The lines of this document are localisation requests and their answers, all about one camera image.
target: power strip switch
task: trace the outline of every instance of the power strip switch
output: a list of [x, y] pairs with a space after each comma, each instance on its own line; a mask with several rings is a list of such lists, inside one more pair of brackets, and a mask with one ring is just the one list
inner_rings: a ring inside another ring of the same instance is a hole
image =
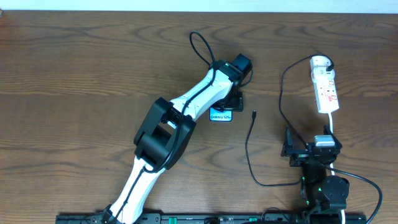
[[318, 112], [331, 113], [336, 111], [339, 106], [335, 85], [335, 70], [326, 70], [331, 65], [331, 61], [324, 56], [314, 56], [310, 60], [310, 65]]

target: white power cord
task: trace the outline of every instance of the white power cord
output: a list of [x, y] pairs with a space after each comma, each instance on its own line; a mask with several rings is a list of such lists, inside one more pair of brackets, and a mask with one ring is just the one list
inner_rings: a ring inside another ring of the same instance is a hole
[[[331, 117], [331, 113], [328, 113], [329, 115], [329, 128], [330, 132], [333, 133], [333, 118]], [[330, 164], [330, 168], [334, 169], [333, 163]], [[344, 210], [341, 210], [341, 224], [346, 224], [346, 214]]]

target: wooden tabletop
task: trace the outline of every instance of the wooden tabletop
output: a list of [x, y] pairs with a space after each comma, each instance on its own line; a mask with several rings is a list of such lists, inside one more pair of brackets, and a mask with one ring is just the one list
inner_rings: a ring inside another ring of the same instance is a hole
[[[104, 209], [121, 193], [134, 160], [132, 140], [158, 98], [176, 98], [207, 66], [191, 49], [199, 30], [215, 57], [252, 59], [245, 109], [231, 123], [208, 112], [182, 158], [160, 176], [146, 208], [165, 213], [257, 213], [305, 206], [299, 180], [280, 157], [286, 123], [278, 111], [280, 76], [317, 52], [335, 62], [343, 144], [335, 167], [377, 183], [384, 201], [373, 223], [398, 215], [398, 16], [172, 12], [5, 11], [0, 17], [0, 223], [54, 223], [59, 213]], [[207, 55], [203, 44], [200, 52]], [[309, 62], [286, 74], [283, 109], [311, 141], [328, 123], [318, 114]], [[374, 187], [347, 177], [349, 212], [370, 216]]]

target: white wall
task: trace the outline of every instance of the white wall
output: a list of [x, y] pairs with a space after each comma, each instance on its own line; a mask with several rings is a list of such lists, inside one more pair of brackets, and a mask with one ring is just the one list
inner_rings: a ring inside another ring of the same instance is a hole
[[3, 10], [398, 13], [398, 0], [0, 0]]

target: power strip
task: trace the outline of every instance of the power strip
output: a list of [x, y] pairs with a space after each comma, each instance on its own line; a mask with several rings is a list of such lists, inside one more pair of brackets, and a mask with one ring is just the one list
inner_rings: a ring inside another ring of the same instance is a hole
[[324, 56], [314, 56], [310, 60], [311, 79], [319, 113], [331, 113], [339, 108], [334, 79], [335, 71], [326, 70], [330, 64], [330, 60]]

